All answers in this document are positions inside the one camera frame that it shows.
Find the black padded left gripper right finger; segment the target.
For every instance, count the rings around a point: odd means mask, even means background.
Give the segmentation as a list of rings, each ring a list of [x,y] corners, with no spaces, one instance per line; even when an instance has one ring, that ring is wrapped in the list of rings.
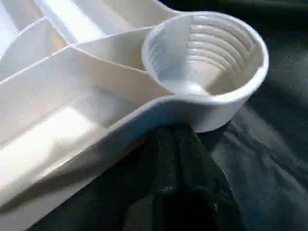
[[[177,127],[183,183],[207,208],[217,231],[244,231],[245,226],[222,169],[190,126]]]

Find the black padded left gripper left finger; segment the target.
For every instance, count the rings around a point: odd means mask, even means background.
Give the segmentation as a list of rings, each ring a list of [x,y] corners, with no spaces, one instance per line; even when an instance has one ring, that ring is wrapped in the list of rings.
[[[161,127],[150,132],[137,165],[130,172],[134,196],[125,211],[124,231],[178,231],[176,208],[182,187],[179,144],[181,127]]]

